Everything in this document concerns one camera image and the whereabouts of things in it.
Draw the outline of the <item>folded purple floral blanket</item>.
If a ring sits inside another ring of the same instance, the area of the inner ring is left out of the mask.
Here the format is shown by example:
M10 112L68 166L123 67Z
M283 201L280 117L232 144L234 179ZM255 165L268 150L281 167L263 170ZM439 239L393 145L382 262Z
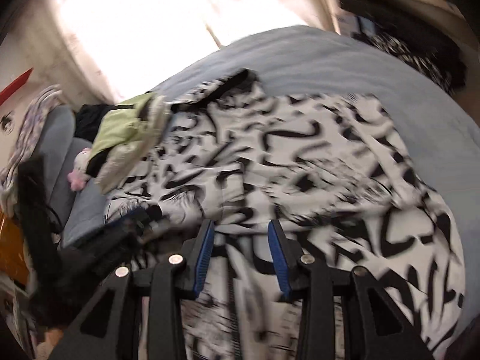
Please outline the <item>folded purple floral blanket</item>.
M1 169L1 212L8 217L14 215L17 203L16 179L18 167L32 156L49 113L60 105L60 85L50 85L30 102L19 134L13 146L7 165Z

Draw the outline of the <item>black white patterned chair cloth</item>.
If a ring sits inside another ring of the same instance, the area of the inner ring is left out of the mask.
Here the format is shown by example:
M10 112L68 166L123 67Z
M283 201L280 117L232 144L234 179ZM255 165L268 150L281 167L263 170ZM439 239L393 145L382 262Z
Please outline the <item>black white patterned chair cloth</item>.
M447 94L452 95L465 87L467 68L457 51L451 53L415 46L387 33L372 36L353 33L352 37L406 63L436 83Z

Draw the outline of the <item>black white graffiti print jacket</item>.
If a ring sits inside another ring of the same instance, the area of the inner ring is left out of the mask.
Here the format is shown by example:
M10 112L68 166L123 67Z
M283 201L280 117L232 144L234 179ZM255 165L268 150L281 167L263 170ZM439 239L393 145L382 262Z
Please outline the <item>black white graffiti print jacket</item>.
M190 359L294 357L301 306L281 300L274 219L330 267L366 267L445 356L465 292L460 235L375 96L270 96L245 69L178 102L189 109L109 192L105 218L156 205L165 231L215 222L204 290L182 305Z

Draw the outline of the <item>Hello Kitty plush toy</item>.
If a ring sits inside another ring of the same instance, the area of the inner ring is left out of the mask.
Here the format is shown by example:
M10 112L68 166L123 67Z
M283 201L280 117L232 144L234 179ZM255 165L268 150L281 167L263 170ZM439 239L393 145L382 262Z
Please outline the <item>Hello Kitty plush toy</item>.
M73 192L79 192L88 183L90 176L86 174L90 148L84 148L74 159L73 169L67 174L67 180Z

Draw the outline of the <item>red wall shelf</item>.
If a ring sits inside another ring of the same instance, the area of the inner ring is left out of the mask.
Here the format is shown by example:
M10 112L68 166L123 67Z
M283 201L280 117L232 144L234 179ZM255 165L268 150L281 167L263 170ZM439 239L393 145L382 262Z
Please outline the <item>red wall shelf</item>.
M18 77L15 80L10 82L1 92L0 92L0 105L2 105L11 95L13 95L18 89L20 89L29 79L33 71L31 67Z

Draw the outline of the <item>folded blue quilt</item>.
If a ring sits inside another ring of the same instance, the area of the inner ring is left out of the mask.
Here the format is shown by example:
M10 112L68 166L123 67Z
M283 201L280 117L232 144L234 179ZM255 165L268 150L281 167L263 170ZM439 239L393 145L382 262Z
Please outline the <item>folded blue quilt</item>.
M72 192L67 175L77 154L88 142L74 138L75 117L69 106L57 106L45 121L41 137L34 150L44 160L46 203L55 211L63 228L72 212L76 193Z

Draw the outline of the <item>blue bed cover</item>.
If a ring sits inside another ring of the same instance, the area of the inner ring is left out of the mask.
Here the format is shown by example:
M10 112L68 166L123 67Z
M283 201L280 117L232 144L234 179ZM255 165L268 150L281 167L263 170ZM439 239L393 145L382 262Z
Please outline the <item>blue bed cover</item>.
M382 104L407 147L416 174L442 197L456 221L465 263L465 292L454 336L479 312L470 259L479 248L478 125L439 86L396 58L350 38L301 26L237 41L156 90L178 101L202 82L245 69L258 76L270 96L372 94Z

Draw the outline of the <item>folded cream puffer jacket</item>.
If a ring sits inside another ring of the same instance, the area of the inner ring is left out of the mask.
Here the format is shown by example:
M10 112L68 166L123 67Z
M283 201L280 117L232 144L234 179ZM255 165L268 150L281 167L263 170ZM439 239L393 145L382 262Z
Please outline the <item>folded cream puffer jacket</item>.
M170 106L165 96L155 94L146 132L137 140L112 149L96 175L88 174L86 168L86 174L94 178L102 194L108 194L112 189L117 188L135 164L157 143L168 125L170 116Z

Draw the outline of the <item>folded light green garment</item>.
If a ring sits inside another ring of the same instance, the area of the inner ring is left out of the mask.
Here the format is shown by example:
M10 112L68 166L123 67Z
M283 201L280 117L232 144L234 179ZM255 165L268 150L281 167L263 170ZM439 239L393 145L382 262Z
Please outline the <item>folded light green garment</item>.
M114 106L103 116L94 139L87 173L96 175L112 149L140 138L148 127L154 93L141 94Z

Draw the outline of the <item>black clothing pile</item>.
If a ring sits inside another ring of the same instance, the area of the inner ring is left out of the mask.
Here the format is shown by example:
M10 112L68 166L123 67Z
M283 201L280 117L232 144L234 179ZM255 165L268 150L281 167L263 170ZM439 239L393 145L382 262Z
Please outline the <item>black clothing pile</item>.
M83 105L76 113L74 137L93 143L98 134L103 117L116 107L108 104Z

